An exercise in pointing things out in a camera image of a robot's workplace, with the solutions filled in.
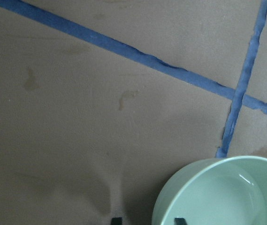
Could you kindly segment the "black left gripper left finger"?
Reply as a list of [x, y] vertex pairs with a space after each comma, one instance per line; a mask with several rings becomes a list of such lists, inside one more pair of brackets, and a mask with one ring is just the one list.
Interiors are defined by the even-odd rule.
[[111, 225], [122, 225], [122, 217], [113, 217], [111, 219]]

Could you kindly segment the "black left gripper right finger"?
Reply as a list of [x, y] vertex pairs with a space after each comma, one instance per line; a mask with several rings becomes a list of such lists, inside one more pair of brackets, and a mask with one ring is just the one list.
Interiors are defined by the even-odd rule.
[[186, 220], [184, 218], [175, 218], [174, 225], [186, 225]]

